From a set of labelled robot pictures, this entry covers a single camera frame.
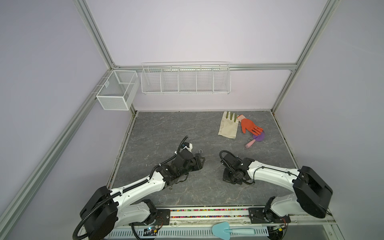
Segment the pink handle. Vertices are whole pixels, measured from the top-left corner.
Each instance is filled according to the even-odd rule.
[[[256,140],[253,139],[252,141],[250,141],[249,143],[247,143],[247,144],[245,145],[245,148],[250,148],[250,147],[252,146],[252,144],[254,144],[255,142],[256,142]]]

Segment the beige fabric glove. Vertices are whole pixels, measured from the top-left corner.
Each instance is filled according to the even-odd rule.
[[[237,116],[238,115],[236,113],[225,111],[223,113],[223,118],[221,119],[218,135],[228,138],[236,138],[237,126],[239,124]]]

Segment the glove cuff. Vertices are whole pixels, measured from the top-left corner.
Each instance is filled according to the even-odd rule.
[[[243,114],[241,114],[240,116],[237,117],[237,119],[238,119],[240,122],[241,122],[241,120],[243,120],[244,118],[246,118],[246,117],[244,117]]]

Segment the glove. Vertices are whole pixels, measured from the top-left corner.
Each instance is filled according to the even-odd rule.
[[[239,120],[236,117],[236,113],[225,111],[221,119],[218,135],[222,135],[224,137],[232,139],[236,138],[237,126],[239,124]]]
[[[245,130],[250,131],[253,135],[260,135],[263,129],[261,127],[256,126],[251,120],[244,117],[244,115],[240,115],[237,119],[241,122],[241,130],[245,133]]]

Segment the white wire basket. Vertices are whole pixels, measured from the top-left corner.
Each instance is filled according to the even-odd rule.
[[[139,85],[136,71],[113,70],[96,97],[105,110],[129,110]]]
[[[143,64],[141,90],[144,94],[228,94],[229,63],[164,67]]]

